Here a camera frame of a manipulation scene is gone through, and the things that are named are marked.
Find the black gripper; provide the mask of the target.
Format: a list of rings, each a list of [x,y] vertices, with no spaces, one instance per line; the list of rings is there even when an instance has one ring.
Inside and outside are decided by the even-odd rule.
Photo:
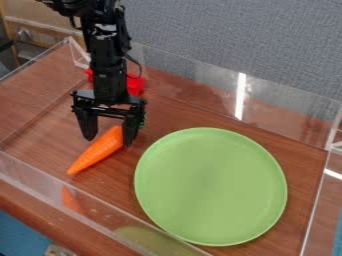
[[[144,126],[147,100],[124,93],[118,100],[100,100],[95,98],[92,90],[75,90],[72,112],[76,115],[83,137],[91,141],[98,134],[98,116],[124,118],[123,142],[130,147],[139,129]]]

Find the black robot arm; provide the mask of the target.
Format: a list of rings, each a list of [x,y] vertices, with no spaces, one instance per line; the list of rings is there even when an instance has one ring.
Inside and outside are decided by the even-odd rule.
[[[70,19],[71,26],[83,32],[92,90],[75,90],[72,112],[87,140],[98,134],[98,117],[123,120],[123,144],[128,147],[146,121],[147,101],[128,93],[127,61],[131,36],[126,26],[126,7],[122,0],[36,0]]]

